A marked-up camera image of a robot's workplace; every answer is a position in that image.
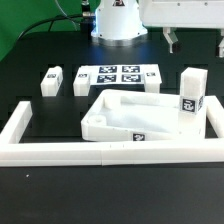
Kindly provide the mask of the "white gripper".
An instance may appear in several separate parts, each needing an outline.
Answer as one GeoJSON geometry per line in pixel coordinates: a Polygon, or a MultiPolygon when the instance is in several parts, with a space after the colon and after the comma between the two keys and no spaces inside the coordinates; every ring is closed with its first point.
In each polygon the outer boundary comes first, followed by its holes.
{"type": "Polygon", "coordinates": [[[221,29],[218,56],[224,58],[224,0],[139,0],[139,12],[145,26],[164,27],[170,53],[178,42],[175,28],[221,29]]]}

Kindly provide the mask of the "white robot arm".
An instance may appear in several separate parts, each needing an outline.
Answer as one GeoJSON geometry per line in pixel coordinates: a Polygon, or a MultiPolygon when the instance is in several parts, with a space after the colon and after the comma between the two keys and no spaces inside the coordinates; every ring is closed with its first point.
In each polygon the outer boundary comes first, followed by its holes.
{"type": "Polygon", "coordinates": [[[101,0],[95,15],[91,36],[100,44],[131,45],[147,27],[162,27],[173,52],[177,28],[219,29],[219,56],[224,57],[224,0],[101,0]]]}

